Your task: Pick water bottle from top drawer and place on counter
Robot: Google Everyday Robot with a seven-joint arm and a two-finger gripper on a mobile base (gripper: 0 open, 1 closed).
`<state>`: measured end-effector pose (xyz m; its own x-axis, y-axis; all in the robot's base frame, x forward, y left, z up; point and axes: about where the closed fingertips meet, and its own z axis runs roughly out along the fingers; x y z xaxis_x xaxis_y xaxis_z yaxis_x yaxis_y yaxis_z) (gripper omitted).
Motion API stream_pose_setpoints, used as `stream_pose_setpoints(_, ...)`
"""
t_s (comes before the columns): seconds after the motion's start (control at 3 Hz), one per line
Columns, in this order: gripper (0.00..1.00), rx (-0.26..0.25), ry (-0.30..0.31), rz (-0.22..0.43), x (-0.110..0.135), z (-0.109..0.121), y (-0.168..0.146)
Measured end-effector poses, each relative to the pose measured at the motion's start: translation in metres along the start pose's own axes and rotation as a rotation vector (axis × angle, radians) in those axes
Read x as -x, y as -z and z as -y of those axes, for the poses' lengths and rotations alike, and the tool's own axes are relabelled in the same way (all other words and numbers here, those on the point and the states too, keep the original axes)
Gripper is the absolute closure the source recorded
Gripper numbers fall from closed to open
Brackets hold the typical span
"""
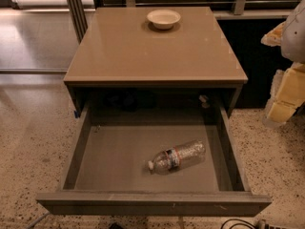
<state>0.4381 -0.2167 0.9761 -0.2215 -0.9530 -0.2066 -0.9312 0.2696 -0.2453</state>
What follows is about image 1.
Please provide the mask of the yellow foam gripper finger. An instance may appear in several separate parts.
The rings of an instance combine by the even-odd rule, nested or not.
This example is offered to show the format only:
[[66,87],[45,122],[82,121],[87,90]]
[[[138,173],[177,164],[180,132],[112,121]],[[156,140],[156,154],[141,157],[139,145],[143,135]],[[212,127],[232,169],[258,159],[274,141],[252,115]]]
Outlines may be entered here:
[[261,43],[266,46],[275,47],[281,45],[281,38],[285,23],[278,24],[261,38]]
[[266,118],[276,124],[286,123],[305,103],[305,65],[294,63],[286,71],[277,70],[266,104]]

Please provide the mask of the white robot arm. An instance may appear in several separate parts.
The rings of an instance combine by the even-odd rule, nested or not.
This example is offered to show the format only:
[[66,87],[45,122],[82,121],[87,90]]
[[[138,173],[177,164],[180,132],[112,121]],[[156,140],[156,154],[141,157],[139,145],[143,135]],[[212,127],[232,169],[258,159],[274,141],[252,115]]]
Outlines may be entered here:
[[263,123],[275,128],[284,125],[305,103],[305,0],[285,22],[266,33],[261,43],[279,46],[281,55],[293,62],[286,71],[276,71],[266,103]]

